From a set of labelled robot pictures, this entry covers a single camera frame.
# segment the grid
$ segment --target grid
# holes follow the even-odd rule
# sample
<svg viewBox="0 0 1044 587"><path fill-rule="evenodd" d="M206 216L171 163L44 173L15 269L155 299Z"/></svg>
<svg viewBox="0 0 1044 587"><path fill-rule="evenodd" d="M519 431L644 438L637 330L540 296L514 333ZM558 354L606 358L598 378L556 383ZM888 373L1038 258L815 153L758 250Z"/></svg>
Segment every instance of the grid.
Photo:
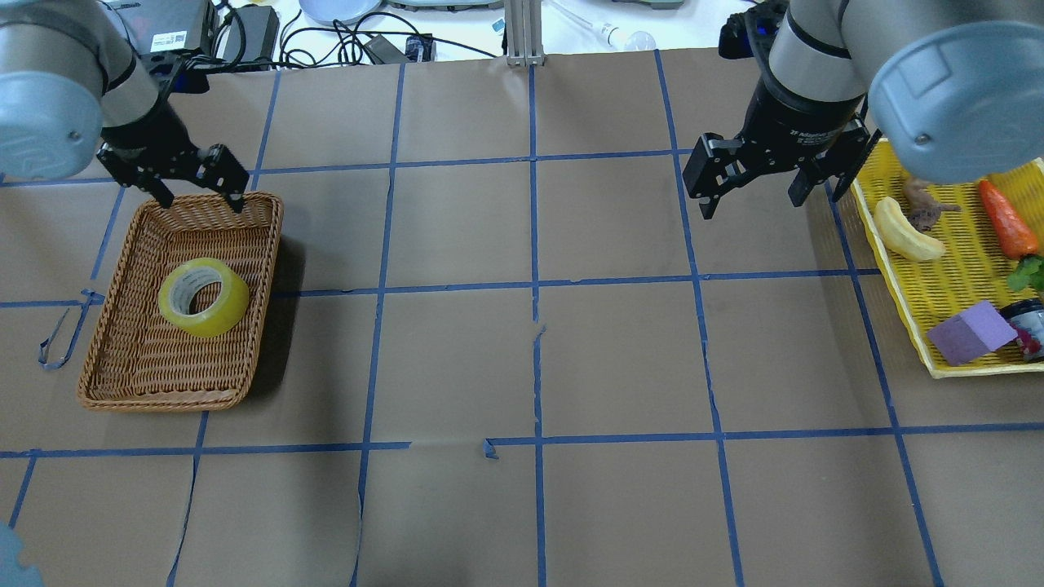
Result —
<svg viewBox="0 0 1044 587"><path fill-rule="evenodd" d="M191 515L192 496L195 489L196 474L199 469L199 461L203 455L210 454L248 454L248 453L275 453L275 452L337 452L357 451L360 454L360 467L358 476L358 497L360 508L365 508L367 468L370 455L374 450L405 450L410 447L410 442L403 440L400 442L373 442L373 420L374 404L377 389L378 365L381 350L381 333L384 301L386 296L399 294L423 294L433 291L455 291L455 290L488 290L488 289L530 289L532 292L532 322L540 326L540 299L541 290L552 287L586 287L611 284L639 284L639 283L668 283L680 282L690 283L692 286L693 310L695 312L699 328L702 342L702 356L694 357L703 361L707 378L708 396L710 405L713 430L709 432L677 432L677 433L633 433L633 435L589 435L589 436L551 436L546 437L543 431L543 409L542 409L542 382L541 382L541 359L542 359L542 336L544 329L540 330L532 343L532 374L533 374L533 433L530 437L512 438L490 438L487 439L488 454L495 456L496 447L499 446L532 446L536 463L536 486L533 494L536 499L536 527L537 536L537 563L538 583L540 587L547 585L547 558L546 558L546 519L544 511L544 447L548 445L570 445L570 444L613 444L613 443L678 443L678 442L706 442L714 443L717 452L717 462L720 475L720 485L723 497L726 522L729 533L729 545L732 556L732 566L735 576L735 583L738 586L744 585L743 564L741 556L742 537L738 535L736 527L735 507L732 497L732 488L729 474L728 444L730 441L739 440L765 440L765 439L806 439L806 438L841 438L841 437L893 437L896 450L902 465L906 486L909 492L910 501L920 537L924 548L924 556L927 559L932 580L935 585L943 585L944 578L936 560L932 546L932 539L928 524L925 520L923 508L921 506L918 486L912 468L907 456L904 439L916 435L946 435L946 433L968 433L968 432L993 432L993 431L1039 431L1044 430L1044 422L1020 422L1020 423L996 423L996 424L955 424L955 425L928 425L928 426L903 426L900 423L892 400L887 377L878 349L877 339L871 324L868 311L867 300L863 296L860 277L868 275L879 275L877 269L860 269L853 260L852 249L849 244L848 235L841 221L840 213L836 205L831 205L831 213L834 225L840 238L841 249L845 255L847 267L844 269L822 269L822 271L784 271L784 272L752 272L752 273L718 273L705 274L698 269L695 251L692 244L693 238L686 207L686 193L682 181L682 158L688 155L688 149L679 148L675 136L673 113L670 104L670 96L667 87L667 79L664 73L661 53L655 51L657 73L660 83L660 91L663 98L663 107L666 114L668 132L670 137L669 149L643 150L643 151L619 151L619 152L589 152L589 154L559 154L539 155L537 149L537 93L536 74L532 68L528 71L528 107L529 107L529 154L526 157L488 158L488 159L460 159L447 161L422 161L422 162L399 162L399 130L402 114L403 83L405 77L405 66L399 67L398 86L395 105L395 118L393 127L392 151L386 164L359 164L359 165L335 165L317 167L287 167L278 169L264 169L263 161L265 148L268 142L268 134L271 127L272 115L276 109L277 96L280 88L281 73L275 73L275 84L268 104L267 117L262 135L261 147L252 175L252 189L256 189L262 175L279 173L300 173L311 171L336 171L356 169L385 169L388 172L388 191L385 205L385 220L383 227L383 242L380 262L380 277L376 288L357 288L351 290L302 290L302 291L280 291L276 297L332 297L332 296L376 296L376 321L373 331L373 343L370 360L369 384L366 394L366 409L364 419L363 439L359 443L337 443L337 444L293 444L293 445L252 445L252 446L204 446L207 433L209 413L203 413L199 417L196 441L193 446L186 447L163 447L163 448L125 448L125 449L38 449L30 448L22 451L0 451L0 459L24 460L26 462L25 474L19 489L15 508L10 513L8 525L16 527L22 503L26 494L32 489L32 475L37 463L41 459L55 457L96 457L96 456L145 456L145 455L191 455L192 456L192 482L188 495L188 508L185 513L182 525L181 543L184 545L186 529L188 527ZM547 161L561 160L593 160L612 158L641 158L641 157L662 157L670 156L678 190L678 201L682 215L683 231L685 237L686 253L688 256L689 273L684 275L664 275L654 277L634 278L594 278L583 280L545 280L541 279L538 262L539 234L538 234L538 175L540 164ZM529 167L529 198L530 198L530 242L531 242L531 280L518 282L494 282L494 283L455 283L445 285L424 285L407 287L387 286L388 251L390 241L390 231L393 222L393 209L395 204L396 171L404 167L425 167L425 166L447 166L447 165L475 165L475 164L497 164L508 162L525 162ZM8 182L4 183L0 178L0 187L15 187L21 185L70 185L70 184L93 184L106 183L105 179L82 179L55 182ZM95 263L92 268L91 279L98 276L110 244L117 214L123 202L124 190L121 189L117 195L109 224L105 228L104 236L98 251ZM721 418L718 413L714 395L714 383L711 365L708 360L707 344L708 329L704 312L702 286L705 282L715 280L748 280L748 279L796 279L809 277L847 277L851 280L856 300L861 313L862 325L873 355L877 371L878 380L881 388L881 399L883 400L889 420L889 425L884 427L867 428L815 428L815 429L788 429L788 430L741 430L725 431L721 425ZM102 303L103 297L90 289L85 289L82 299L69 300L40 300L40 301L0 301L0 310L6 308L24 307L68 307L79 309L79 320L70 344L74 347L79 337L80 328L87 318L88 310L93 306ZM172 561L170 574L167 578L167 585L174 585L176 580L177 566L181 557L181 547ZM351 578L351 585L354 587L358 579L358 560L356 560L355 571Z"/></svg>

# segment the jar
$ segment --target jar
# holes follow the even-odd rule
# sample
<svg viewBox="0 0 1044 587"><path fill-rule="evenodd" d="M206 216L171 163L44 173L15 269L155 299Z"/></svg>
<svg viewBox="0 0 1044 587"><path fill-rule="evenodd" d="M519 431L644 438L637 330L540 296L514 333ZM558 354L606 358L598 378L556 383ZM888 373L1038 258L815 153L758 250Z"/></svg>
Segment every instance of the jar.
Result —
<svg viewBox="0 0 1044 587"><path fill-rule="evenodd" d="M1000 310L1000 315L1018 333L1016 342L1026 362L1044 360L1044 303L1038 299L1022 300Z"/></svg>

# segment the metal frame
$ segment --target metal frame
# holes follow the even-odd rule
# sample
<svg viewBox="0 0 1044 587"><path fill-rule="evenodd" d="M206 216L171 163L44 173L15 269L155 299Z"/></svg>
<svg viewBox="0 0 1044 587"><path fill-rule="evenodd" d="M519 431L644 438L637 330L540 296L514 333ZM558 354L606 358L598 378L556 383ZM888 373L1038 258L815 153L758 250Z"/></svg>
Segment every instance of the metal frame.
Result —
<svg viewBox="0 0 1044 587"><path fill-rule="evenodd" d="M540 0L504 0L507 29L507 65L544 65Z"/></svg>

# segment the black device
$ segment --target black device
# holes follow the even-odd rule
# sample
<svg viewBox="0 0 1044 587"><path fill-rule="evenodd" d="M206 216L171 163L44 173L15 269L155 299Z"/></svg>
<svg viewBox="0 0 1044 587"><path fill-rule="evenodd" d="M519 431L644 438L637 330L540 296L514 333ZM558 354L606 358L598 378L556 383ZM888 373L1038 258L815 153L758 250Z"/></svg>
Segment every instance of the black device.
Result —
<svg viewBox="0 0 1044 587"><path fill-rule="evenodd" d="M246 31L246 44L243 49L243 62L271 60L276 50L276 37L279 34L279 15L271 6L243 6L237 10L243 21ZM242 39L239 37L239 26L235 21L229 23L228 41L221 50L221 58L231 62L239 54ZM237 71L264 71L271 69L270 65L258 65L238 68Z"/></svg>
<svg viewBox="0 0 1044 587"><path fill-rule="evenodd" d="M362 50L366 52L366 55L374 65L409 63L409 60L406 58L406 55L398 47L380 34L367 41L362 46Z"/></svg>
<svg viewBox="0 0 1044 587"><path fill-rule="evenodd" d="M410 63L435 61L435 40L431 34L410 34L406 38L406 58Z"/></svg>
<svg viewBox="0 0 1044 587"><path fill-rule="evenodd" d="M139 55L164 51L214 54L217 9L210 0L110 0L105 16L128 32Z"/></svg>

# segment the yellow tape roll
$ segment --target yellow tape roll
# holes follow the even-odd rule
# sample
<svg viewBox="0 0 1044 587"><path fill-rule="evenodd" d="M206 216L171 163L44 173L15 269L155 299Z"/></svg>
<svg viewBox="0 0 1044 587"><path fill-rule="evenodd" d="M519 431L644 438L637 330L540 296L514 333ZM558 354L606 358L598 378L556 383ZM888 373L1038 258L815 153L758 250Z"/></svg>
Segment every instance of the yellow tape roll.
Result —
<svg viewBox="0 0 1044 587"><path fill-rule="evenodd" d="M190 314L192 298L211 283L220 283L217 300L201 312ZM224 334L243 319L250 290L246 282L228 265L200 257L177 267L160 287L160 313L189 334L209 338Z"/></svg>

